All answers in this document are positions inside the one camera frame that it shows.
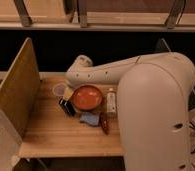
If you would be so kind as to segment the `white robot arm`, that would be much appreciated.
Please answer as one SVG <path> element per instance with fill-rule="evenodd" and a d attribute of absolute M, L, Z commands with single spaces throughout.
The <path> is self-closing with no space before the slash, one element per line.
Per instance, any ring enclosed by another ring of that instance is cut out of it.
<path fill-rule="evenodd" d="M 116 84 L 117 115 L 126 171 L 191 171 L 189 96 L 195 66 L 177 52 L 141 55 L 93 66 L 80 55 L 69 84 Z"/>

